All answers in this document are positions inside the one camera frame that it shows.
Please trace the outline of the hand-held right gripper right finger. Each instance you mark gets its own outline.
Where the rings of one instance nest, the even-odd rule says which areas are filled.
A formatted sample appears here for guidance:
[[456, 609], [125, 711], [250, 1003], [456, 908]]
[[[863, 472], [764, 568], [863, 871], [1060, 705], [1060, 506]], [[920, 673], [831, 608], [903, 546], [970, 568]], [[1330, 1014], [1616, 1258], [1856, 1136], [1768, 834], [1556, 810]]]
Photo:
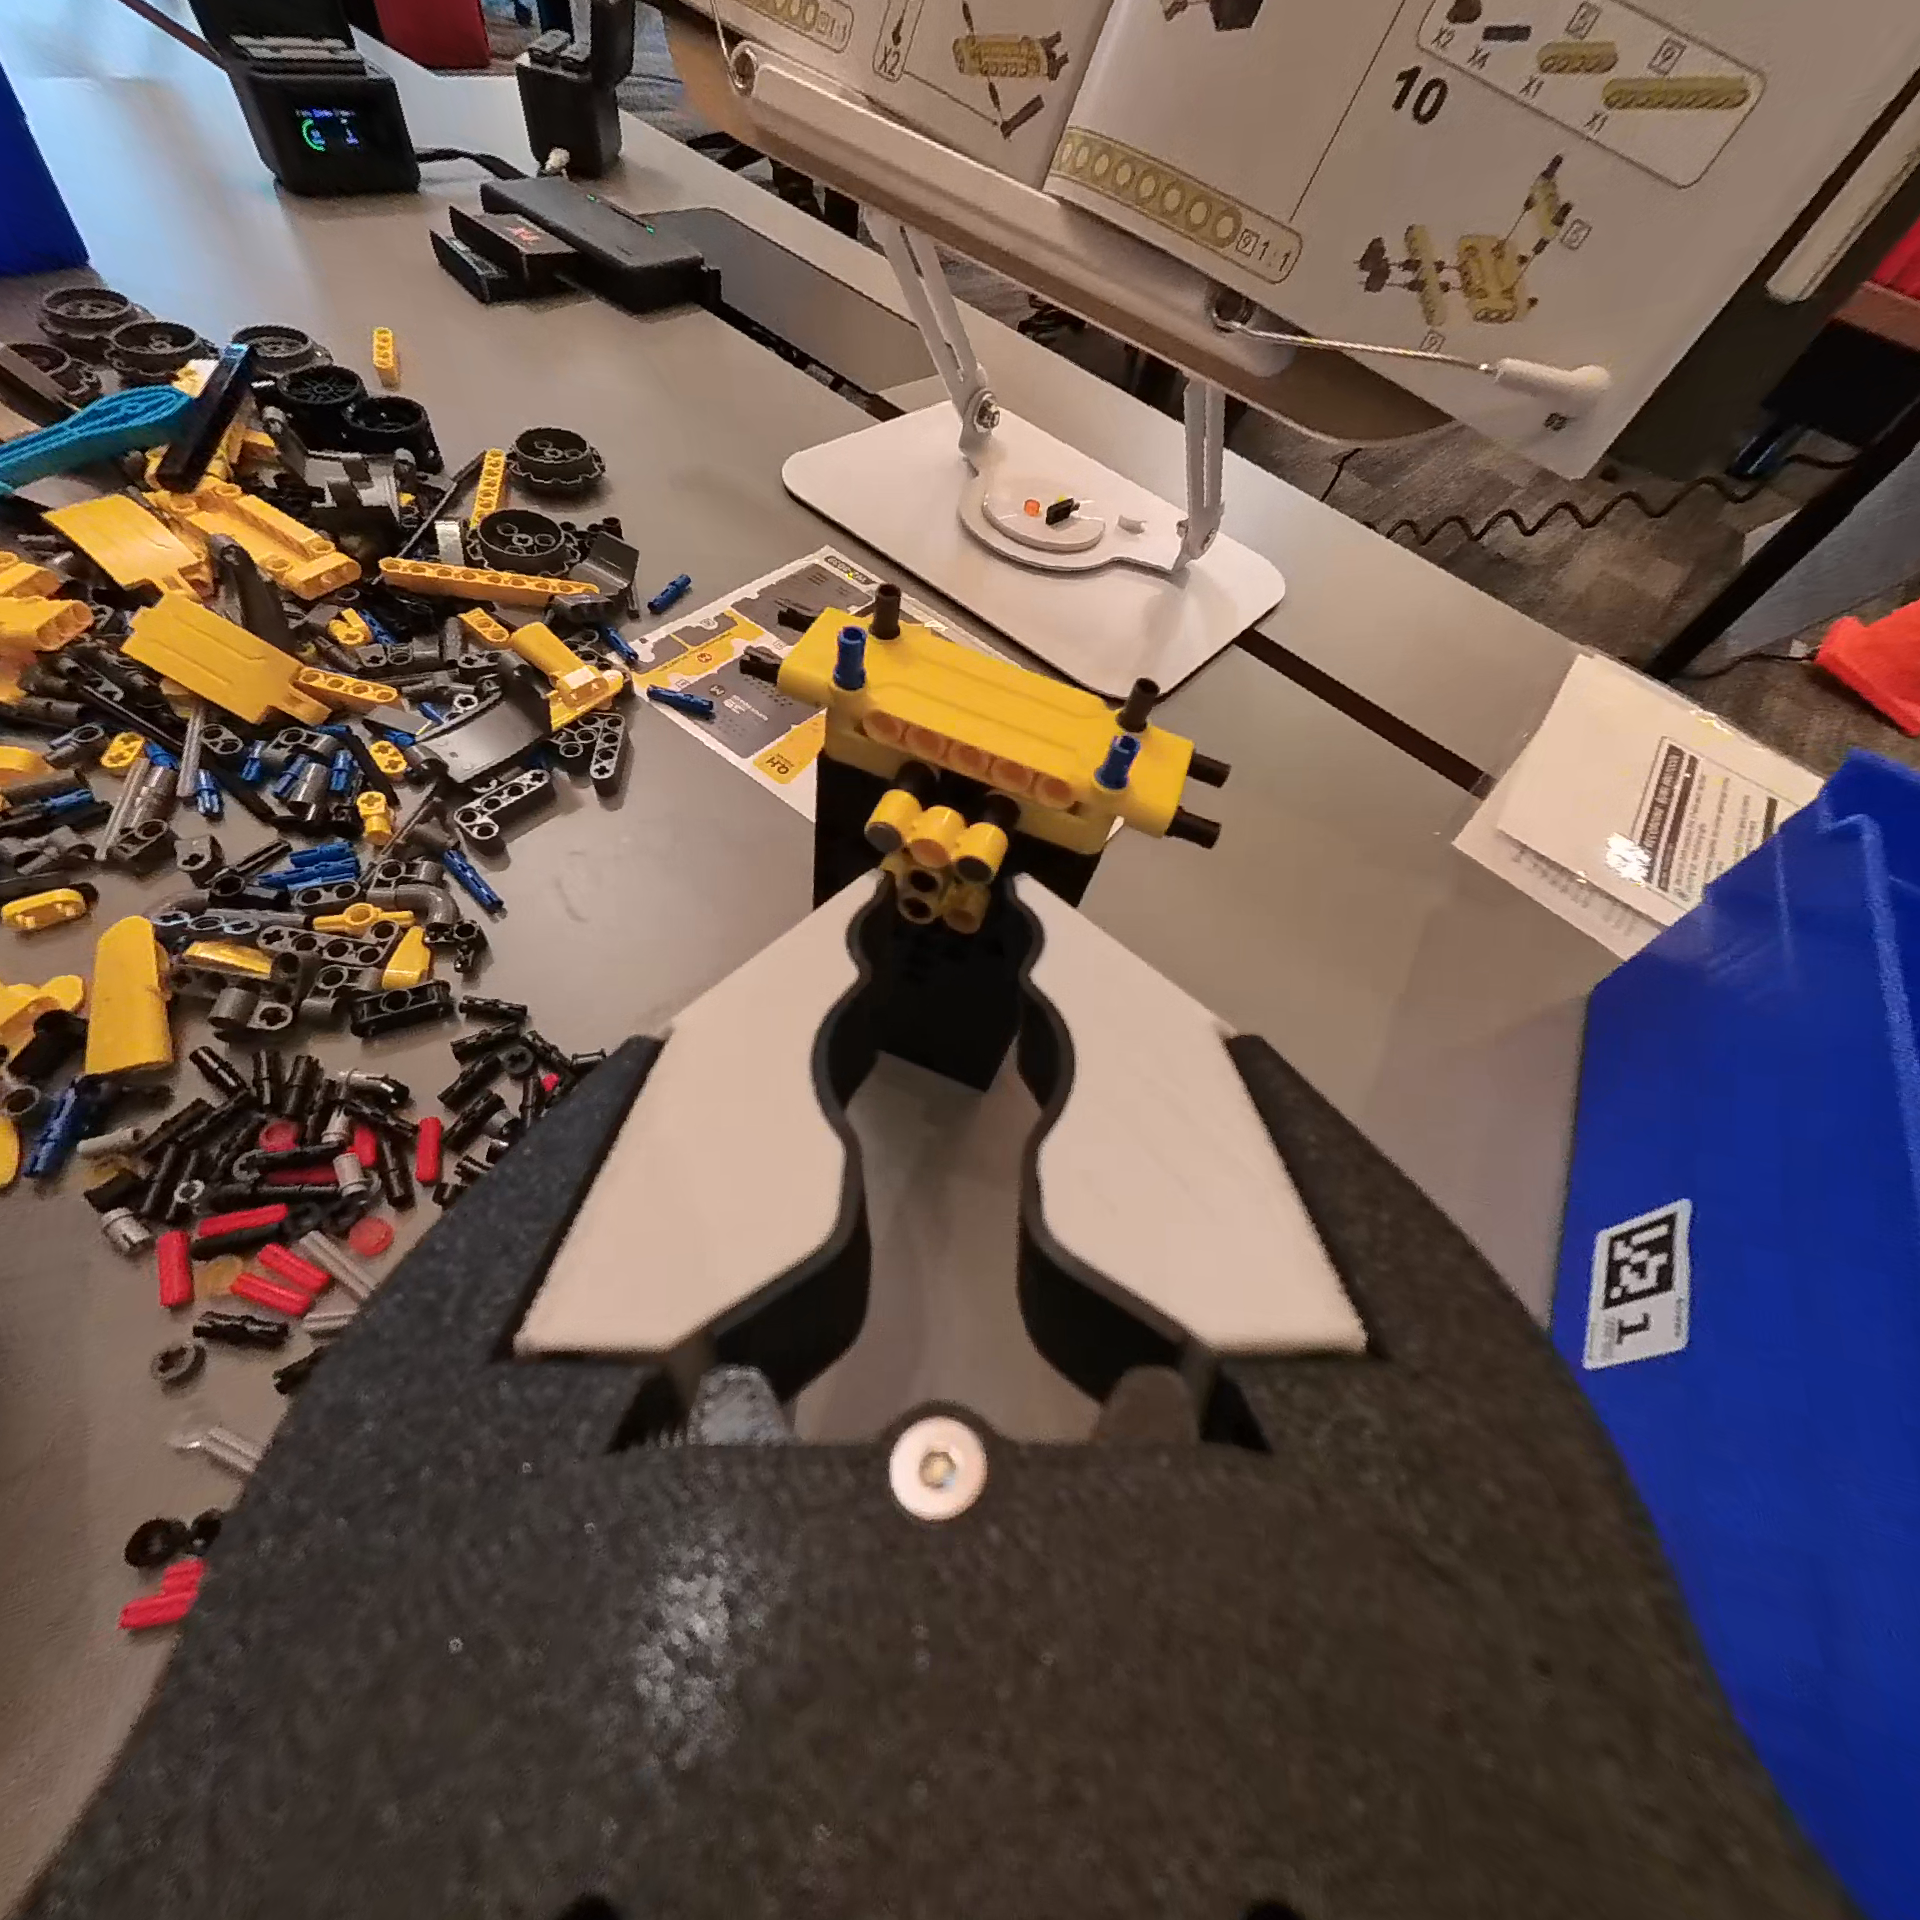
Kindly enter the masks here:
[[1236, 1029], [1014, 881], [1022, 1089], [1022, 1322], [1064, 1380], [1224, 1361], [1357, 1361], [1366, 1322], [1236, 1070]]

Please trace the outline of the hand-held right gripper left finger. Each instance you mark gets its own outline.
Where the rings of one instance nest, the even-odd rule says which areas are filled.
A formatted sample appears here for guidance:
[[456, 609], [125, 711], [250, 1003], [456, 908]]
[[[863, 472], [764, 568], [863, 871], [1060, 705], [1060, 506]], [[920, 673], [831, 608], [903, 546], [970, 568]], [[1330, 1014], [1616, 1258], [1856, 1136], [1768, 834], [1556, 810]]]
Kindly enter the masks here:
[[691, 1003], [526, 1322], [519, 1361], [650, 1361], [683, 1396], [757, 1369], [806, 1396], [863, 1328], [872, 1205], [858, 1089], [875, 1070], [875, 883], [841, 883]]

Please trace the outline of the black and yellow brick assembly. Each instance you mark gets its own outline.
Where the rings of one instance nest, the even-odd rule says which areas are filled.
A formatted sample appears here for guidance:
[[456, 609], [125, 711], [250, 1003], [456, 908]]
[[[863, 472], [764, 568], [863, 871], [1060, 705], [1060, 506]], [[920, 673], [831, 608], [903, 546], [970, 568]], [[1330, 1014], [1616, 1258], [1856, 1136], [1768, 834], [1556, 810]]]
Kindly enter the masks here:
[[1159, 681], [1090, 697], [1014, 667], [896, 609], [817, 609], [750, 673], [817, 711], [814, 764], [814, 908], [872, 892], [858, 958], [872, 965], [872, 1044], [982, 1092], [1022, 1038], [1022, 965], [1037, 925], [1014, 883], [1082, 901], [1104, 840], [1216, 846], [1187, 787], [1227, 764], [1159, 725]]

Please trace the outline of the pile of brick parts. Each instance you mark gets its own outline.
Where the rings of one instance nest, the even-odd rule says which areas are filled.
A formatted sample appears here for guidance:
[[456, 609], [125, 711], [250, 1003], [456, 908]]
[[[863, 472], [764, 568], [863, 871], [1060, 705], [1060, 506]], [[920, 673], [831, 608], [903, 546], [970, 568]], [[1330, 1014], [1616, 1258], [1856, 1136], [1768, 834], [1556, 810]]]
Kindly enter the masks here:
[[382, 1285], [605, 1050], [556, 976], [491, 992], [491, 853], [559, 787], [616, 807], [626, 705], [691, 583], [641, 568], [605, 448], [434, 417], [285, 321], [211, 349], [102, 283], [14, 335], [74, 410], [150, 417], [74, 506], [5, 496], [5, 1311], [49, 1311], [5, 1488], [127, 1528], [113, 1634], [185, 1622], [230, 1494]]

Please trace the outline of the yellow and grey sticker sheet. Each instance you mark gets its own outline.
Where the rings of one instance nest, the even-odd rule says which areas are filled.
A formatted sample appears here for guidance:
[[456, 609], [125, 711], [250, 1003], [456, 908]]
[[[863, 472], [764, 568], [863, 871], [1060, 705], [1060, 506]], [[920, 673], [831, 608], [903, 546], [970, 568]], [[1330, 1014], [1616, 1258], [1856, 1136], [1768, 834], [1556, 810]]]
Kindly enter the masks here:
[[757, 790], [814, 821], [814, 764], [829, 711], [757, 681], [738, 654], [794, 654], [817, 609], [872, 609], [875, 575], [817, 546], [785, 559], [710, 608], [676, 608], [652, 635], [632, 638], [641, 705], [738, 768]]

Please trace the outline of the laminated paper sheet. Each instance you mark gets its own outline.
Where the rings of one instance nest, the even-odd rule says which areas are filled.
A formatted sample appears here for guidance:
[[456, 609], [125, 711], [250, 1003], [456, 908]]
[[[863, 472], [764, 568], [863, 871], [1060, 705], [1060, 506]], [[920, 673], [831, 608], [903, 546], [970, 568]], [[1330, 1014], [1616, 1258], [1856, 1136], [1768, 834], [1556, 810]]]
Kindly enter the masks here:
[[1820, 774], [1792, 757], [1622, 660], [1572, 654], [1454, 846], [1622, 965], [1813, 802]]

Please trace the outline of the blue storage bin white tag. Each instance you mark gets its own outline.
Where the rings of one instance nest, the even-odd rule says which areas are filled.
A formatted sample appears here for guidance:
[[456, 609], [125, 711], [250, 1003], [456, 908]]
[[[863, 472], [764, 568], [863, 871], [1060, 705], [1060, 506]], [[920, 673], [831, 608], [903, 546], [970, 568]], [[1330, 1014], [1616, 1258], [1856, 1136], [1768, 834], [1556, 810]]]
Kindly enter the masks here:
[[1590, 992], [1556, 1344], [1732, 1721], [1920, 1912], [1920, 774], [1847, 757]]

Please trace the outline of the white book stand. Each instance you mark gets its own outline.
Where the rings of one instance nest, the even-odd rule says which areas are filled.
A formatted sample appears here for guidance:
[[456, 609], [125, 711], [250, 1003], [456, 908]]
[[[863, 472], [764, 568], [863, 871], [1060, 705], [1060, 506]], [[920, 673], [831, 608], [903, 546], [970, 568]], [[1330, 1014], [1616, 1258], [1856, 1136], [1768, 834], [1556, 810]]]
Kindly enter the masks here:
[[[710, 34], [750, 127], [863, 196], [943, 382], [928, 410], [794, 456], [785, 486], [1082, 694], [1132, 694], [1139, 673], [1181, 694], [1277, 609], [1277, 559], [1224, 536], [1224, 456], [1227, 394], [1255, 400], [1295, 351], [1462, 366], [1523, 394], [1549, 428], [1572, 428], [1609, 394], [1609, 366], [1462, 362], [1255, 321], [1243, 294], [1164, 242], [893, 125], [757, 34], [729, 34], [721, 7]], [[1064, 294], [1074, 316], [1187, 377], [1181, 506], [999, 410], [936, 238], [1037, 294]]]

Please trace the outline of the red bag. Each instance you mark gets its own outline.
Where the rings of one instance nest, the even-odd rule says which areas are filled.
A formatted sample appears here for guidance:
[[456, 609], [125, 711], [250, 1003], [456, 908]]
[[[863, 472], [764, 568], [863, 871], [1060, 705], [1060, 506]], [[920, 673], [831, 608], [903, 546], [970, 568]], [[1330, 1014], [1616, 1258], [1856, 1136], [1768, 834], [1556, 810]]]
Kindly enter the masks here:
[[1813, 667], [1884, 711], [1901, 737], [1920, 737], [1920, 608], [1884, 620], [1833, 620], [1813, 646]]

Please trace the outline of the black docking hub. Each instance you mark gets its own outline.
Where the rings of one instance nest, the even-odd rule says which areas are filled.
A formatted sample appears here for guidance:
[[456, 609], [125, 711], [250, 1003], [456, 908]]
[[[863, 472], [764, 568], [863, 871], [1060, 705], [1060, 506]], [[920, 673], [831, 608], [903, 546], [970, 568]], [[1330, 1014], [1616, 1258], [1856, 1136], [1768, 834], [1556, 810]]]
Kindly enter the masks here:
[[449, 211], [456, 242], [491, 259], [519, 299], [596, 294], [626, 316], [721, 307], [721, 264], [576, 181], [483, 181], [476, 211]]

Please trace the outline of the open instruction booklet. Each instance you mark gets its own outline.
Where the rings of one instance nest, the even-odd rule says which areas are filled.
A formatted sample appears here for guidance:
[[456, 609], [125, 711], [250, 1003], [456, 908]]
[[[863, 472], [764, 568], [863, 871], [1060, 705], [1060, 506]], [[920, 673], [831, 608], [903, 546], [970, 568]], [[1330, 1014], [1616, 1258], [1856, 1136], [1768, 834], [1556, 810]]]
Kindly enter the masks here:
[[694, 105], [1277, 410], [1693, 458], [1914, 223], [1914, 7], [661, 7]]

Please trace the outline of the black power adapter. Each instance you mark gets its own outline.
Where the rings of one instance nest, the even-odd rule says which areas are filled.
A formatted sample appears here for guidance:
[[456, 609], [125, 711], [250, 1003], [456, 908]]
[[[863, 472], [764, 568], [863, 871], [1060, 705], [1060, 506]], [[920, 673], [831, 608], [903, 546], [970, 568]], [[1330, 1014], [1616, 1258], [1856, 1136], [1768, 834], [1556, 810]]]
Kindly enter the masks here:
[[548, 29], [507, 73], [539, 176], [605, 181], [616, 169], [616, 73], [596, 44]]

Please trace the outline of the black charger case with display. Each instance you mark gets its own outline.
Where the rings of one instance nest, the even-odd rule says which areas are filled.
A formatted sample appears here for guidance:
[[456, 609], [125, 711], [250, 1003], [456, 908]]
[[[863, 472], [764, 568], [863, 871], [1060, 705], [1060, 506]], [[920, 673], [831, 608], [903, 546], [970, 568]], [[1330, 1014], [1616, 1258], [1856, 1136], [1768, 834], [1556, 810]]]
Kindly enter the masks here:
[[344, 0], [194, 0], [194, 25], [285, 196], [418, 196], [401, 92], [357, 55]]

